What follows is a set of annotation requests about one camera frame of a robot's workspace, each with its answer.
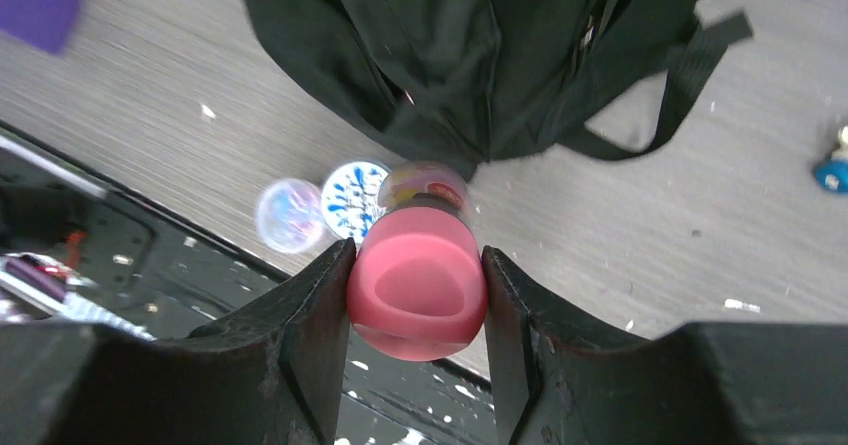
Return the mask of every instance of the round container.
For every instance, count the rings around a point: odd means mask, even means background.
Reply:
[[[394,358],[429,361],[467,347],[488,293],[463,215],[465,182],[434,163],[395,169],[383,183],[387,213],[360,247],[347,289],[354,330]]]
[[[388,174],[382,165],[365,161],[346,163],[330,174],[321,191],[321,214],[334,235],[362,243],[385,213],[377,195]]]
[[[324,234],[321,193],[315,185],[288,178],[268,187],[256,205],[256,231],[269,248],[301,253]]]

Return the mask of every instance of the white and blue object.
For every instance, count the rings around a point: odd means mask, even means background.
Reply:
[[[839,131],[839,149],[815,171],[816,180],[828,192],[848,193],[848,126]]]
[[[288,178],[268,187],[256,205],[256,232],[272,250],[301,253],[324,235],[321,191],[317,186]]]
[[[365,161],[347,163],[331,173],[321,191],[321,213],[330,231],[362,243],[385,213],[377,205],[377,195],[388,175],[385,167]]]

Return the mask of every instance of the pink bottle cap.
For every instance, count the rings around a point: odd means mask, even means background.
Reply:
[[[477,242],[456,217],[411,207],[368,232],[347,289],[350,321],[394,358],[429,361],[467,347],[483,325],[488,295]]]

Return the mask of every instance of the bottle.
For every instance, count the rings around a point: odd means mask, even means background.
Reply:
[[[441,164],[411,162],[386,177],[378,203],[386,213],[365,236],[348,282],[354,330],[401,360],[464,349],[488,306],[465,182]]]

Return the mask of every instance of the black fabric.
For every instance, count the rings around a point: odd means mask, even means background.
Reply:
[[[259,42],[307,93],[405,158],[470,177],[482,162],[557,143],[606,160],[667,143],[728,42],[751,35],[739,18],[734,33],[702,29],[696,1],[245,3]],[[585,129],[635,82],[664,70],[663,112],[646,150],[622,150]]]

